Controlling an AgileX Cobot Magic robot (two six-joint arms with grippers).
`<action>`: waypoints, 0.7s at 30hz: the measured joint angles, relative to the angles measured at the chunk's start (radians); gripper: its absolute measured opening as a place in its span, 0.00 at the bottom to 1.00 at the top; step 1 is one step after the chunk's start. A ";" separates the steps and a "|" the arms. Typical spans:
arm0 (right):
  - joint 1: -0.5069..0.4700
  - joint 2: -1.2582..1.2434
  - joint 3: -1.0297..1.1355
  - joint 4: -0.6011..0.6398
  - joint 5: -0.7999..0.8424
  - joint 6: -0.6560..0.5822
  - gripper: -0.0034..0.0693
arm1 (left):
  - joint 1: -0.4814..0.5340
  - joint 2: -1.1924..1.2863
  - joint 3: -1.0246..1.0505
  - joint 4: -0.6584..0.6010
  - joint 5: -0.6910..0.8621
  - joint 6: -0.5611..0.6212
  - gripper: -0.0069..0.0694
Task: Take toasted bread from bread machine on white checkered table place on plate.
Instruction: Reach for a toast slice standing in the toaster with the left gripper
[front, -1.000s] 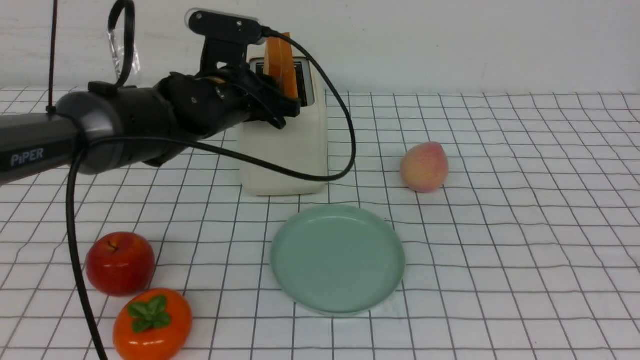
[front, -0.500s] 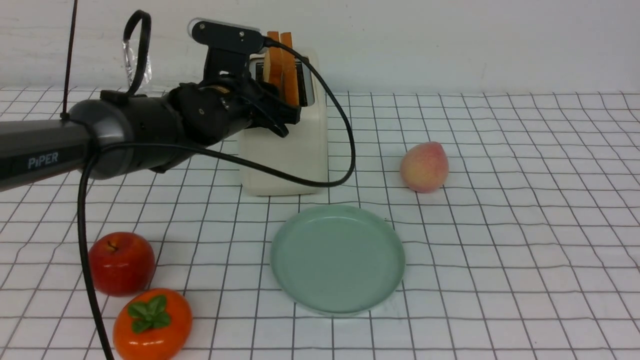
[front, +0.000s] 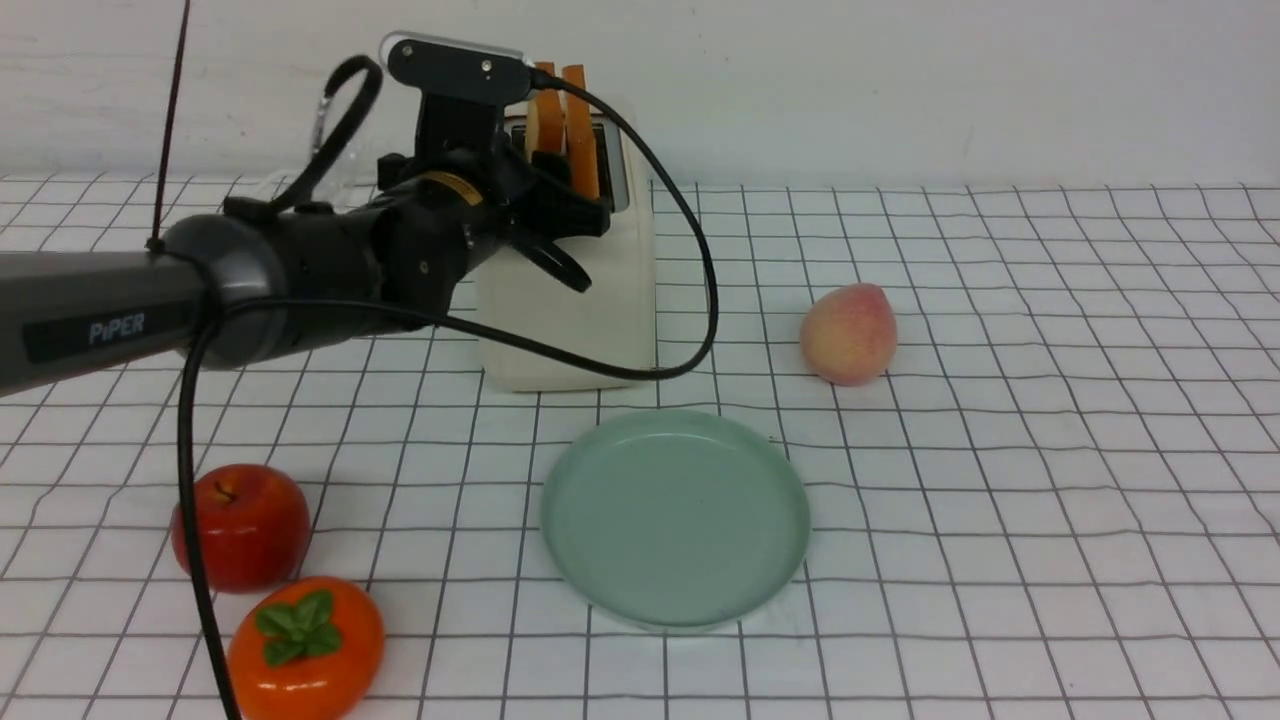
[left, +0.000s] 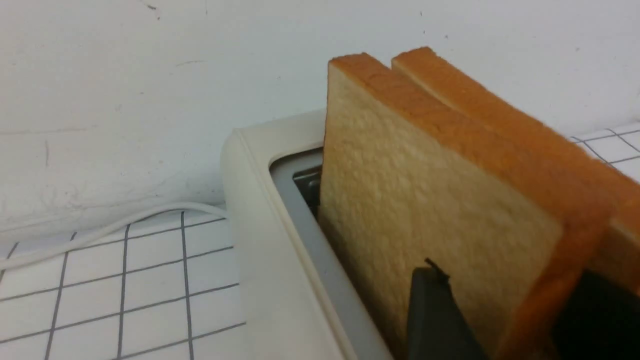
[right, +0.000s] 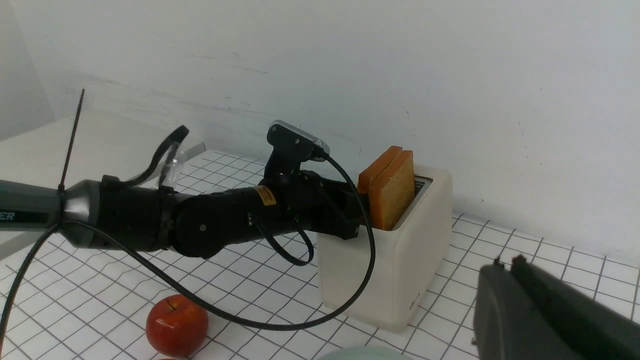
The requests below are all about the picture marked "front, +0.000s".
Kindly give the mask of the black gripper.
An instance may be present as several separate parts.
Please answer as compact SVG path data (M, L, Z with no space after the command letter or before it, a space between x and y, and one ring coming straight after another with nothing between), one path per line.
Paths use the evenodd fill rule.
M507 246L568 290L585 293L591 277L553 240L604 236L611 199L575 191L570 161L561 155L535 151L530 165L535 183L520 200L522 228L511 208L463 165L416 165L399 152L379 158L379 299L451 301L462 281Z

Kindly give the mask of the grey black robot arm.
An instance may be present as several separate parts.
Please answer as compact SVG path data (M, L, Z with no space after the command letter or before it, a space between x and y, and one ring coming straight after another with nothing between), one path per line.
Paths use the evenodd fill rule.
M212 322L211 369L439 325L457 284L504 249L590 287L558 241L604 234L613 202L577 192L564 161L454 150L379 170L390 186L349 211L228 197L141 252L5 252L3 392L188 348Z

